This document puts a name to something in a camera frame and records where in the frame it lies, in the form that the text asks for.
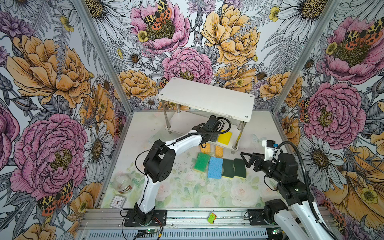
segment white shelf top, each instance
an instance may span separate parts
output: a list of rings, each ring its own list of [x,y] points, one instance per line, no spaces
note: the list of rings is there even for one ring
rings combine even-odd
[[[255,96],[226,88],[172,78],[158,95],[160,100],[196,108],[236,120],[251,120]]]

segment white table surface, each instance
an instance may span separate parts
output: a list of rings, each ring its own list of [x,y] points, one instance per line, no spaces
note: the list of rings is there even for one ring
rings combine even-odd
[[[175,112],[167,112],[171,117]],[[204,116],[209,113],[195,112]],[[126,194],[127,201],[124,208],[132,208],[138,200],[144,186],[145,177],[140,174],[135,166],[136,156],[149,149],[154,141],[161,139],[168,141],[177,138],[176,133],[169,134],[165,130],[163,112],[135,112],[123,147],[113,170],[114,174],[126,172],[133,180],[133,189]],[[274,125],[269,112],[253,112],[251,121],[246,124],[239,150],[231,154],[229,149],[224,149],[224,158],[241,158],[241,152],[264,153],[261,146],[262,138],[281,142],[279,133]],[[211,155],[214,155],[215,147],[211,145]],[[271,191],[263,182],[264,173],[247,169],[246,179],[235,177],[234,179],[208,179],[205,174],[193,171],[194,161],[200,152],[200,147],[193,147],[175,159],[173,170],[169,177],[161,183],[156,197],[157,207],[262,207],[264,202],[276,198],[282,198],[277,192]],[[138,159],[141,171],[146,153]],[[276,187],[274,180],[267,179],[270,187]],[[109,183],[104,195],[102,208],[109,208],[109,204],[115,194],[119,194]]]

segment small clock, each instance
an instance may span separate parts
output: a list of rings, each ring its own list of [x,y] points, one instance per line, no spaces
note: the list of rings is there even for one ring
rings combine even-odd
[[[116,208],[116,209],[122,209],[125,201],[127,200],[126,197],[120,196],[120,195],[115,195],[113,197],[113,200],[110,204],[111,207]]]

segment floral wallpaper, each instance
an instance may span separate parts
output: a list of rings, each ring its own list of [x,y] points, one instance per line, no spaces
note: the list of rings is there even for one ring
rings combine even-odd
[[[74,0],[61,0],[69,25],[86,31]],[[160,109],[173,77],[256,96],[271,108],[327,0],[86,0],[133,109]],[[346,11],[332,17],[332,26]],[[302,98],[302,77],[289,105]],[[166,103],[173,109],[173,103]]]
[[[3,239],[76,238],[127,120],[67,6],[0,0]]]
[[[277,111],[344,239],[384,239],[383,12],[382,1],[342,1]]]

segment green sponge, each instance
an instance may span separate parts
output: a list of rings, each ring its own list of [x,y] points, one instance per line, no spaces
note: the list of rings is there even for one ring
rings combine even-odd
[[[235,176],[235,170],[233,168],[233,160],[223,159],[223,177],[233,178]]]
[[[233,165],[235,166],[235,176],[245,179],[247,177],[247,171],[245,170],[244,160],[236,158],[233,161]]]
[[[210,157],[211,156],[209,156],[208,154],[204,154],[204,153],[200,152],[197,155],[196,164],[195,164],[195,167],[193,168],[193,170],[195,170],[196,172],[204,173],[205,170],[207,169],[207,165],[208,165]]]

